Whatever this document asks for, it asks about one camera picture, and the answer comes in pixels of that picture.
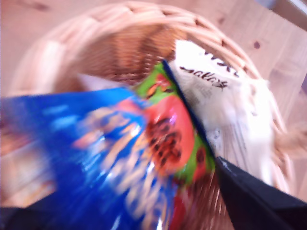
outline blue plastic packaging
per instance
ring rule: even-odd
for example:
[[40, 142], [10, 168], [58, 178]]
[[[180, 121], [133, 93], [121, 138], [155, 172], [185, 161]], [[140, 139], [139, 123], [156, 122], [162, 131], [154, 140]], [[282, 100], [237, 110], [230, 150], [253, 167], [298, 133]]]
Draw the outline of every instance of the blue plastic packaging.
[[167, 229], [174, 188], [147, 148], [148, 106], [125, 88], [2, 100], [18, 129], [46, 150], [57, 184], [48, 226]]

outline snack package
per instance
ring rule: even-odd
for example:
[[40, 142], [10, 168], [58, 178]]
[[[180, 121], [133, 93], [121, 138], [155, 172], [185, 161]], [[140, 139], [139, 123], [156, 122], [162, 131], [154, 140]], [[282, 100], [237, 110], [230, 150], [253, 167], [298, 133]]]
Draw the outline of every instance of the snack package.
[[54, 213], [44, 229], [168, 228], [175, 192], [152, 162], [144, 115], [150, 103], [116, 88], [2, 104], [40, 143], [54, 173]]
[[167, 63], [156, 65], [136, 92], [153, 104], [145, 110], [146, 132], [161, 174], [173, 175], [179, 184], [190, 184], [210, 173], [214, 156]]
[[215, 155], [272, 185], [267, 81], [246, 78], [190, 41], [177, 41], [170, 66]]

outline wicker basket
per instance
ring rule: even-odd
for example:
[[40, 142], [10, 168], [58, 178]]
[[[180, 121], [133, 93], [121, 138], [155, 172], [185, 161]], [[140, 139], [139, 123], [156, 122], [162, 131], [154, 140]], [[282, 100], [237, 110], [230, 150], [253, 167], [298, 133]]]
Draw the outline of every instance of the wicker basket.
[[[176, 39], [191, 40], [246, 77], [261, 78], [246, 53], [205, 18], [172, 6], [126, 2], [94, 8], [37, 41], [18, 67], [10, 93], [80, 91], [77, 73], [133, 85], [162, 59], [174, 59]], [[269, 100], [276, 137], [274, 185], [294, 194], [293, 168], [287, 153], [305, 148], [306, 133], [295, 131], [291, 139], [287, 138], [273, 96]], [[194, 197], [202, 202], [185, 225], [193, 229], [232, 229], [215, 175], [207, 176], [200, 185], [203, 189], [195, 188]]]

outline white paper bag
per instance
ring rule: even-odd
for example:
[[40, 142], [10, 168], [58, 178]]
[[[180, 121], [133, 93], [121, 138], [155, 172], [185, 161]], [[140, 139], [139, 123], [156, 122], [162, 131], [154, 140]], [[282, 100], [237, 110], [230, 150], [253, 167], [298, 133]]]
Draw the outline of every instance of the white paper bag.
[[272, 185], [267, 81], [246, 78], [190, 41], [177, 41], [170, 67], [215, 154]]

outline wood grain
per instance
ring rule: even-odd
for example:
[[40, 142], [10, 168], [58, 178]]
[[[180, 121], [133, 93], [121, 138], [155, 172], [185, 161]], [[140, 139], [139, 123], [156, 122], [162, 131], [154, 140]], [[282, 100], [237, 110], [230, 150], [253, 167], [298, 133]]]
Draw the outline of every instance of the wood grain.
[[[306, 96], [299, 93], [307, 73], [307, 32], [253, 0], [148, 1], [175, 5], [209, 19], [247, 52], [270, 81], [285, 121], [289, 125], [307, 121]], [[121, 0], [2, 0], [2, 96], [34, 41], [61, 22], [111, 2]], [[302, 168], [297, 174], [303, 180], [304, 167], [297, 168]]]

